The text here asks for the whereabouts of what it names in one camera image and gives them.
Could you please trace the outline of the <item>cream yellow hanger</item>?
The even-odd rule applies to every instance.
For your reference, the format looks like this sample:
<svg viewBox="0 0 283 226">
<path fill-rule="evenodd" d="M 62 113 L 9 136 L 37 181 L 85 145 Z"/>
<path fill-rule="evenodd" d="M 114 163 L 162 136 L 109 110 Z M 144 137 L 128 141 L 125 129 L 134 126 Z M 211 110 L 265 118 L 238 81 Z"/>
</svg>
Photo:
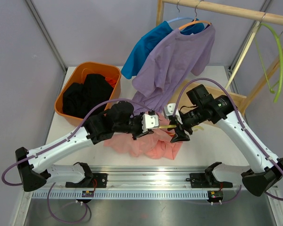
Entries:
<svg viewBox="0 0 283 226">
<path fill-rule="evenodd" d="M 173 130 L 174 128 L 176 128 L 176 126 L 175 125 L 164 125 L 164 126 L 159 126 L 159 129 L 166 129 L 166 130 L 168 130 L 168 129 L 171 129 L 171 130 Z M 193 132 L 196 132 L 196 131 L 198 131 L 198 130 L 204 130 L 204 128 L 203 127 L 201 127 L 201 126 L 195 126 L 195 127 L 192 127 L 192 131 Z M 175 132 L 167 132 L 170 136 L 174 136 L 175 135 Z"/>
</svg>

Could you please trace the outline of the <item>lilac t shirt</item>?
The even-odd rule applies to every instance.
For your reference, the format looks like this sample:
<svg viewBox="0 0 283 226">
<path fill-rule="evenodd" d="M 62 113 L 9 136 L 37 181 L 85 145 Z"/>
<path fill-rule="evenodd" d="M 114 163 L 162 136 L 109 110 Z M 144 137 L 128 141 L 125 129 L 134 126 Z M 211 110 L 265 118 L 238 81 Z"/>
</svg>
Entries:
<svg viewBox="0 0 283 226">
<path fill-rule="evenodd" d="M 197 34 L 185 35 L 179 29 L 168 34 L 148 55 L 132 80 L 136 93 L 134 114 L 163 108 L 189 73 L 200 75 L 210 61 L 216 30 L 208 25 Z"/>
</svg>

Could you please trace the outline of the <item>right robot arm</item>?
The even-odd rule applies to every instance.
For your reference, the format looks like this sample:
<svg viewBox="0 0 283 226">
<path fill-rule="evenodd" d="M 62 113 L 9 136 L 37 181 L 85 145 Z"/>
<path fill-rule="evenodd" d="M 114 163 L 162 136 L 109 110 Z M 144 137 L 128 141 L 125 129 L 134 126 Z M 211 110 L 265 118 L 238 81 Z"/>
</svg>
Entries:
<svg viewBox="0 0 283 226">
<path fill-rule="evenodd" d="M 253 133 L 228 95 L 214 98 L 202 84 L 186 94 L 194 106 L 192 110 L 183 113 L 176 104 L 164 108 L 165 117 L 175 125 L 171 141 L 188 141 L 194 126 L 210 121 L 233 141 L 248 162 L 248 166 L 213 163 L 204 172 L 207 185 L 243 185 L 254 196 L 261 196 L 283 178 L 283 158 L 271 152 Z"/>
</svg>

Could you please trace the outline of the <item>blue t shirt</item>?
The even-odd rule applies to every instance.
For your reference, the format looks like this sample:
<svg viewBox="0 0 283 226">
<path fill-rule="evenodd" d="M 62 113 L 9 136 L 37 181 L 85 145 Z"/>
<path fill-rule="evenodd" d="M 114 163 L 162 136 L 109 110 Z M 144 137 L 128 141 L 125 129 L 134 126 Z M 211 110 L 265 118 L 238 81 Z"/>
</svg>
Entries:
<svg viewBox="0 0 283 226">
<path fill-rule="evenodd" d="M 142 36 L 125 62 L 121 71 L 122 75 L 127 79 L 137 76 L 151 51 L 172 31 L 169 23 L 164 21 Z"/>
</svg>

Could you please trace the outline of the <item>aluminium mounting rail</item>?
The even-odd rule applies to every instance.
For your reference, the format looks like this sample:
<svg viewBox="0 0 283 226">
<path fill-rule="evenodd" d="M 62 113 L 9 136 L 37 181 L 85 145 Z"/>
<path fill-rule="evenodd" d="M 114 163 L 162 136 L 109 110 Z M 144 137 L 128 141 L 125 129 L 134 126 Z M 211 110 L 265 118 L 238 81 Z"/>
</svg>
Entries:
<svg viewBox="0 0 283 226">
<path fill-rule="evenodd" d="M 223 189 L 220 204 L 207 202 L 208 189 L 192 188 L 200 167 L 94 167 L 106 173 L 106 187 L 76 203 L 81 189 L 56 185 L 23 194 L 16 226 L 283 226 L 283 204 L 255 197 L 237 186 Z"/>
</svg>

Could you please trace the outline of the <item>light blue hanger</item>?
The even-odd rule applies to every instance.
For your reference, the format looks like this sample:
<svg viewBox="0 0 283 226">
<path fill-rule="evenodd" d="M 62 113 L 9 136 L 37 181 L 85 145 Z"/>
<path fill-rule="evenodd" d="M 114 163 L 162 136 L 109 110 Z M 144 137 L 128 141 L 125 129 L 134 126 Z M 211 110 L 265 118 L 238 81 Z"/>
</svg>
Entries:
<svg viewBox="0 0 283 226">
<path fill-rule="evenodd" d="M 177 17 L 174 18 L 174 19 L 171 19 L 171 20 L 168 20 L 167 23 L 170 24 L 172 22 L 176 22 L 176 21 L 179 21 L 179 20 L 196 20 L 195 17 L 192 17 L 192 16 L 185 16 L 185 17 L 180 17 L 180 9 L 179 9 L 179 2 L 180 0 L 177 1 L 177 4 L 176 4 L 176 8 L 177 8 L 177 11 L 178 11 L 178 14 L 177 14 Z"/>
</svg>

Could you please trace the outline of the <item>black t shirt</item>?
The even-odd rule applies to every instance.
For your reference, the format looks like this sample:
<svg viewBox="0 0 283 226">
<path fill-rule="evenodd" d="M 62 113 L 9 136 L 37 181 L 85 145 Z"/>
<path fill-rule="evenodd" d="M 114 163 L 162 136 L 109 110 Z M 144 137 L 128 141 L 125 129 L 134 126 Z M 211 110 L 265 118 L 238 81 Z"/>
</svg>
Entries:
<svg viewBox="0 0 283 226">
<path fill-rule="evenodd" d="M 101 74 L 88 74 L 84 83 L 74 82 L 62 98 L 64 114 L 83 119 L 96 105 L 109 100 L 113 87 Z"/>
</svg>

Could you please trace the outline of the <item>orange t shirt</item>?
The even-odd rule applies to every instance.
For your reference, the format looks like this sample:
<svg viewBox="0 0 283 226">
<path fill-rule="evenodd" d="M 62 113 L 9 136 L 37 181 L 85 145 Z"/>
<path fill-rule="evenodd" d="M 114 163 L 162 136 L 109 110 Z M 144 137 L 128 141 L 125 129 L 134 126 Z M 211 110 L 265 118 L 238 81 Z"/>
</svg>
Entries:
<svg viewBox="0 0 283 226">
<path fill-rule="evenodd" d="M 106 81 L 112 87 L 115 87 L 115 85 L 117 83 L 117 80 L 114 80 L 114 79 L 106 79 Z"/>
</svg>

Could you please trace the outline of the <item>pink t shirt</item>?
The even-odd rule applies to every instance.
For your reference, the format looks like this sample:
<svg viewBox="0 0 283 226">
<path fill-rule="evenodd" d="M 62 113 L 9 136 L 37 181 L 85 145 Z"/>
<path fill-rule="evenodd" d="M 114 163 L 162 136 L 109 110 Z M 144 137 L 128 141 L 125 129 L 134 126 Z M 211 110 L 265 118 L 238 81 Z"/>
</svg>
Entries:
<svg viewBox="0 0 283 226">
<path fill-rule="evenodd" d="M 155 129 L 152 134 L 133 140 L 131 134 L 114 134 L 104 141 L 105 147 L 110 147 L 120 154 L 128 153 L 132 157 L 145 155 L 151 159 L 166 158 L 174 160 L 182 146 L 182 142 L 171 143 L 175 132 L 172 129 Z"/>
</svg>

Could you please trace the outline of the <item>lime green hanger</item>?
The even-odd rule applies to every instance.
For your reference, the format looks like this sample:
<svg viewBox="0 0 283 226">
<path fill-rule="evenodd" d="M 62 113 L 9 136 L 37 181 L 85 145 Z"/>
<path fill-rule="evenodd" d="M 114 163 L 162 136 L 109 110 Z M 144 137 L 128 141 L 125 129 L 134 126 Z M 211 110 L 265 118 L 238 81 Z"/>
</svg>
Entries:
<svg viewBox="0 0 283 226">
<path fill-rule="evenodd" d="M 281 37 L 283 35 L 283 32 L 280 34 L 277 34 L 274 28 L 272 26 L 267 25 L 265 23 L 260 23 L 258 26 L 258 30 L 260 30 L 261 27 L 266 27 L 273 35 L 274 40 L 276 42 L 277 50 L 278 50 L 278 57 L 273 61 L 273 63 L 266 69 L 264 65 L 264 61 L 261 55 L 261 52 L 259 50 L 259 45 L 256 37 L 254 38 L 255 45 L 257 48 L 258 56 L 260 59 L 260 63 L 264 72 L 263 77 L 258 81 L 257 85 L 255 86 L 254 90 L 252 91 L 252 100 L 259 94 L 259 92 L 262 90 L 262 88 L 267 85 L 268 90 L 271 94 L 274 94 L 274 100 L 273 102 L 276 103 L 282 93 L 283 89 L 283 46 L 281 43 Z M 279 79 L 274 84 L 271 85 L 269 82 L 269 79 L 274 75 L 274 73 L 279 70 Z"/>
</svg>

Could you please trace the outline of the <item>orange plastic basket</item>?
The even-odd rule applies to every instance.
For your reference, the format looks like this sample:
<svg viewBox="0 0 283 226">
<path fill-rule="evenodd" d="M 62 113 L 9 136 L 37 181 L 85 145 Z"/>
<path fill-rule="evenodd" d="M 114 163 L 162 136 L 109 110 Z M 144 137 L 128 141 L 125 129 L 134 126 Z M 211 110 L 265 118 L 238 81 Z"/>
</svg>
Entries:
<svg viewBox="0 0 283 226">
<path fill-rule="evenodd" d="M 66 81 L 62 91 L 60 92 L 58 98 L 55 101 L 55 112 L 64 117 L 69 124 L 73 125 L 73 126 L 78 126 L 82 119 L 81 118 L 77 118 L 74 116 L 70 116 L 67 114 L 64 114 L 62 111 L 62 97 L 64 92 L 66 91 L 67 88 L 69 88 L 69 86 L 74 83 L 83 83 L 86 79 L 86 76 L 88 74 L 91 73 L 97 73 L 97 74 L 101 74 L 103 75 L 105 78 L 107 78 L 108 80 L 113 80 L 115 82 L 114 85 L 112 85 L 112 87 L 114 88 L 112 91 L 112 94 L 110 96 L 110 100 L 112 99 L 117 99 L 120 96 L 121 93 L 121 71 L 119 68 L 117 68 L 114 65 L 107 65 L 107 64 L 102 64 L 102 63 L 97 63 L 97 62 L 84 62 L 80 65 L 78 65 L 75 70 L 73 71 L 73 73 L 71 74 L 71 76 L 69 77 L 69 79 Z"/>
</svg>

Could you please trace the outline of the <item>orange brown hanger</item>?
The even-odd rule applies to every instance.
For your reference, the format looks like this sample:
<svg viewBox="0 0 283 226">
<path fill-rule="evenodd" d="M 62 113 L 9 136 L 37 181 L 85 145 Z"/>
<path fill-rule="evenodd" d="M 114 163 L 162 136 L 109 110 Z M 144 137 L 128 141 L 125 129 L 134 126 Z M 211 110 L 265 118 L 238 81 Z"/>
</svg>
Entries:
<svg viewBox="0 0 283 226">
<path fill-rule="evenodd" d="M 199 1 L 197 2 L 197 4 L 196 4 L 195 8 L 194 8 L 194 12 L 195 12 L 195 18 L 194 18 L 194 20 L 193 20 L 192 22 L 189 22 L 189 23 L 184 24 L 184 25 L 182 25 L 181 27 L 179 27 L 178 29 L 179 29 L 180 31 L 182 31 L 183 29 L 185 29 L 185 28 L 188 27 L 188 26 L 195 25 L 195 24 L 208 24 L 208 25 L 211 25 L 211 24 L 212 24 L 212 23 L 209 22 L 209 21 L 197 20 L 197 15 L 198 15 L 198 13 L 197 13 L 197 7 L 198 7 L 198 5 L 199 5 L 202 1 L 203 1 L 203 0 L 199 0 Z"/>
</svg>

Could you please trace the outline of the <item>wooden clothes rack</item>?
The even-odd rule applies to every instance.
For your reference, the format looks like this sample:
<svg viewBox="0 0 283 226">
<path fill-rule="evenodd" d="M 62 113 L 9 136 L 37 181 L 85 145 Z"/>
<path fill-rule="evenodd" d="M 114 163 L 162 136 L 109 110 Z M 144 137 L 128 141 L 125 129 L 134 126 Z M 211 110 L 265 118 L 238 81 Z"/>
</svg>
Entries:
<svg viewBox="0 0 283 226">
<path fill-rule="evenodd" d="M 185 6 L 189 8 L 195 8 L 197 4 L 197 0 L 181 0 L 179 2 L 179 6 Z M 162 20 L 163 20 L 163 15 L 164 15 L 164 4 L 177 4 L 177 0 L 159 0 L 157 2 L 157 14 L 156 14 L 156 25 L 159 25 Z M 222 4 L 217 4 L 217 3 L 212 3 L 208 1 L 202 1 L 197 9 L 200 10 L 205 10 L 205 11 L 210 11 L 214 13 L 219 13 L 219 14 L 224 14 L 224 15 L 229 15 L 229 16 L 235 16 L 235 17 L 240 17 L 240 18 L 246 18 L 250 20 L 260 21 L 266 13 L 264 19 L 262 20 L 261 23 L 263 22 L 268 22 L 271 24 L 277 24 L 277 25 L 283 25 L 283 16 L 281 15 L 276 15 L 276 14 L 271 14 L 267 12 L 262 12 L 262 11 L 255 11 L 251 9 L 245 9 L 245 8 L 239 8 L 239 7 L 233 7 L 233 6 L 228 6 L 228 5 L 222 5 Z M 247 107 L 251 104 L 252 100 L 252 91 L 250 94 L 242 99 L 240 101 L 240 104 L 238 105 L 238 108 L 242 114 L 245 114 L 245 111 Z"/>
</svg>

